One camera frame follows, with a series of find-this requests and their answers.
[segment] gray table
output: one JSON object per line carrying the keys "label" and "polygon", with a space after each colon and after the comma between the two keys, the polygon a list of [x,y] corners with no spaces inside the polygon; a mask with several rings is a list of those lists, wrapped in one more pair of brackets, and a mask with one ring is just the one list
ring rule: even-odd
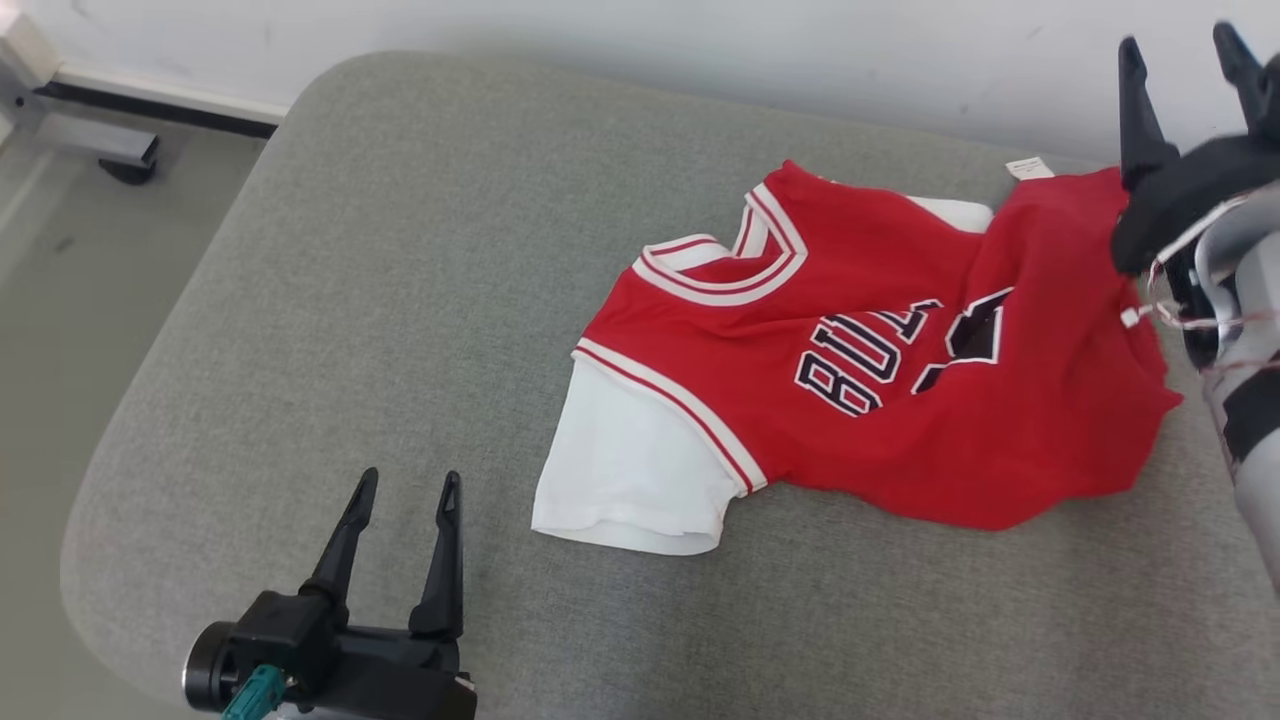
{"label": "gray table", "polygon": [[785,158],[998,204],[1021,156],[541,69],[344,63],[268,145],[101,441],[70,616],[178,701],[196,634],[297,587],[378,465],[351,607],[399,626],[457,468],[484,716],[1280,716],[1280,611],[1176,338],[1189,402],[1137,489],[1010,532],[788,486],[735,502],[705,556],[529,530],[568,351],[641,245],[731,238]]}

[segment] clothing tag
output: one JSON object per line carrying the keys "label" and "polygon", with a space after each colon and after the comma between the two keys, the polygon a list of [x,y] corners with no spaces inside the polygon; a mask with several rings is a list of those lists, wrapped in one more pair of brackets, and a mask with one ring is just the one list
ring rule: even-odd
{"label": "clothing tag", "polygon": [[1044,160],[1041,160],[1039,158],[1014,160],[1012,163],[1005,163],[1005,167],[1009,168],[1009,174],[1014,176],[1019,181],[1053,177],[1053,170],[1048,169]]}

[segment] white sleeve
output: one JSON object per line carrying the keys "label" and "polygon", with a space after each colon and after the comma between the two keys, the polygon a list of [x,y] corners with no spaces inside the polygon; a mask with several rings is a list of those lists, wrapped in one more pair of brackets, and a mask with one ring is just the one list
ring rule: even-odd
{"label": "white sleeve", "polygon": [[689,421],[658,400],[575,360],[532,528],[659,555],[719,544],[741,484]]}

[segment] gray floor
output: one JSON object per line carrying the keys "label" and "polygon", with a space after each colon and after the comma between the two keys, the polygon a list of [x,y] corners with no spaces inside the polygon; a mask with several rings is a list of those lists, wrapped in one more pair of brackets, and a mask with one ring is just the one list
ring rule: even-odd
{"label": "gray floor", "polygon": [[63,612],[58,559],[93,447],[264,142],[127,122],[161,137],[143,187],[22,138],[0,149],[3,717],[197,717],[88,653]]}

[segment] black strip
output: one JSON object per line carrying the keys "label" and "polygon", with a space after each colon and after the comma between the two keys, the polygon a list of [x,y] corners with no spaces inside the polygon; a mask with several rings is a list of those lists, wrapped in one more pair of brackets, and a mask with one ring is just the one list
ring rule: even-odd
{"label": "black strip", "polygon": [[219,115],[218,113],[206,113],[205,110],[192,110],[191,108],[179,108],[178,105],[169,105],[166,102],[138,100],[137,97],[129,97],[127,95],[102,92],[101,90],[90,90],[87,87],[77,87],[74,85],[65,85],[61,82],[51,82],[44,87],[37,87],[35,94],[45,97],[52,97],[54,100],[67,100],[70,102],[79,102],[81,105],[91,105],[93,108],[105,108],[108,110],[119,110],[122,113],[142,115],[145,118],[155,118],[157,120],[169,120],[200,128],[233,132],[236,135],[244,135],[248,137],[261,137],[262,140],[271,137],[271,133],[275,132],[276,127],[271,123],[232,118],[229,115]]}
{"label": "black strip", "polygon": [[[1271,356],[1271,363],[1276,361],[1280,352]],[[1260,442],[1280,429],[1280,372],[1258,370],[1222,401],[1222,439],[1231,456],[1243,462]]]}

